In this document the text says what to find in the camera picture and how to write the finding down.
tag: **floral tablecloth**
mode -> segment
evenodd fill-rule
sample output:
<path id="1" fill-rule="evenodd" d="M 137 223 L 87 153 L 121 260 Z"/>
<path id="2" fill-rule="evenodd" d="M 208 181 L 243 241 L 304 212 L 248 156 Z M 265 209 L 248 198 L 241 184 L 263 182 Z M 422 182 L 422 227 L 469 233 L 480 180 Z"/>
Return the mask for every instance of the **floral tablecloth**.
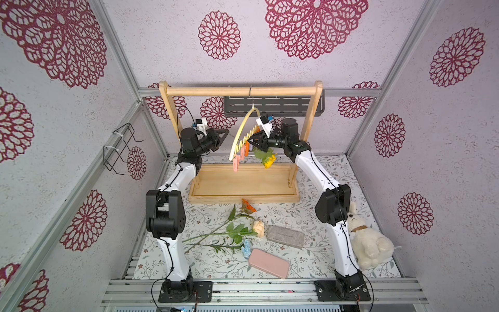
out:
<path id="1" fill-rule="evenodd" d="M 357 179 L 345 156 L 317 156 L 317 159 L 338 181 L 346 182 L 352 190 L 352 201 L 357 202 L 359 215 L 367 220 L 367 226 L 378 229 L 366 199 L 362 194 Z M 226 156 L 206 156 L 204 163 L 224 163 Z M 243 162 L 259 162 L 250 156 Z M 289 162 L 285 156 L 278 156 L 276 162 Z M 300 202 L 296 204 L 254 204 L 257 210 L 252 216 L 262 220 L 266 225 L 276 225 L 295 229 L 305 234 L 305 244 L 302 249 L 277 244 L 264 238 L 250 237 L 253 248 L 258 248 L 270 254 L 287 260 L 289 278 L 331 278 L 334 277 L 334 256 L 329 243 L 328 234 L 324 225 L 315 216 L 314 207 L 319 198 L 318 190 L 310 179 L 300 170 L 297 174 Z M 182 191 L 184 208 L 186 211 L 186 227 L 182 233 L 183 240 L 210 233 L 222 225 L 232 210 L 233 204 L 203 205 L 189 203 L 189 187 Z M 238 218 L 234 224 L 245 224 L 249 228 L 253 220 Z M 202 244 L 216 243 L 220 236 L 206 238 Z M 186 253 L 186 258 L 192 269 L 195 279 L 268 279 L 274 276 L 254 269 L 248 265 L 241 251 L 216 252 L 208 246 L 195 246 Z M 156 240 L 148 233 L 140 255 L 135 273 L 135 279 L 160 279 L 166 276 L 169 268 L 165 265 L 164 257 Z M 376 268 L 364 270 L 367 277 L 400 277 L 392 258 Z"/>

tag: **wooden rack base tray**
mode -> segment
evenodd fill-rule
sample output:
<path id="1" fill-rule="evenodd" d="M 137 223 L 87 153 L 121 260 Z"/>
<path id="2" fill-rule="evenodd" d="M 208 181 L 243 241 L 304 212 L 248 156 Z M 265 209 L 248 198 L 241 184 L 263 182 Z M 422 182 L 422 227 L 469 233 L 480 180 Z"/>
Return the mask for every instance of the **wooden rack base tray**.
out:
<path id="1" fill-rule="evenodd" d="M 294 164 L 203 164 L 192 181 L 189 202 L 192 204 L 297 203 L 300 194 Z"/>

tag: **orange clothespin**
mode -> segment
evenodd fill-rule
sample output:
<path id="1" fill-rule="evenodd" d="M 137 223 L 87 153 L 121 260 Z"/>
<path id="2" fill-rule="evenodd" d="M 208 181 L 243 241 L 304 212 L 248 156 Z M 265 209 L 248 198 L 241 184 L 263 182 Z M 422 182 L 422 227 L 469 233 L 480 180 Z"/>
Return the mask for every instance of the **orange clothespin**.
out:
<path id="1" fill-rule="evenodd" d="M 241 147 L 241 160 L 244 160 L 245 156 L 247 156 L 248 153 L 246 152 L 246 144 L 243 144 L 243 147 Z"/>
<path id="2" fill-rule="evenodd" d="M 246 152 L 245 152 L 245 157 L 248 157 L 248 153 L 250 152 L 250 143 L 246 141 L 245 147 L 246 147 Z"/>
<path id="3" fill-rule="evenodd" d="M 234 172 L 238 171 L 240 161 L 241 161 L 241 158 L 239 157 L 239 155 L 234 156 L 234 158 L 232 159 Z"/>

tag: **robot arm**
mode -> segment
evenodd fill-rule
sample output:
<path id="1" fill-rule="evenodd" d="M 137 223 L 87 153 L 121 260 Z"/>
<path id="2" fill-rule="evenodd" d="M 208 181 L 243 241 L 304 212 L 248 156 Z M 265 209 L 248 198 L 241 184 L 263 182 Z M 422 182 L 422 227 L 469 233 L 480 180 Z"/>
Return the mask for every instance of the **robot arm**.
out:
<path id="1" fill-rule="evenodd" d="M 260 117 L 263 125 L 270 122 L 266 116 Z M 298 124 L 295 119 L 286 118 L 281 129 L 260 131 L 249 138 L 249 142 L 266 152 L 269 147 L 280 147 L 314 183 L 320 193 L 315 206 L 317 218 L 325 223 L 335 257 L 336 290 L 345 300 L 357 300 L 357 295 L 365 296 L 362 273 L 357 269 L 352 244 L 348 235 L 347 214 L 350 209 L 350 187 L 341 185 L 327 172 L 315 158 L 310 145 L 299 139 Z"/>
<path id="2" fill-rule="evenodd" d="M 181 191 L 199 173 L 208 151 L 216 151 L 227 137 L 228 130 L 208 128 L 206 120 L 198 120 L 198 129 L 186 128 L 180 134 L 182 148 L 176 168 L 166 183 L 146 195 L 146 229 L 158 240 L 170 272 L 162 285 L 162 293 L 169 296 L 188 297 L 193 294 L 193 279 L 188 261 L 184 255 L 182 231 L 186 215 Z M 168 210 L 159 210 L 168 204 Z"/>

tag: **white plush toy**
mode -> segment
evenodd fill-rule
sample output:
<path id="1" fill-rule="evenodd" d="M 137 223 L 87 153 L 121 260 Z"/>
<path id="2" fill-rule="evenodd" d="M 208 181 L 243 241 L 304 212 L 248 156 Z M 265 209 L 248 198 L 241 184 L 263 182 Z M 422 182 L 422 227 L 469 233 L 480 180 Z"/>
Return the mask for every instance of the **white plush toy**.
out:
<path id="1" fill-rule="evenodd" d="M 355 236 L 352 249 L 361 269 L 369 269 L 385 262 L 393 254 L 393 243 L 380 232 L 368 228 L 357 215 L 357 203 L 350 203 L 348 231 Z"/>

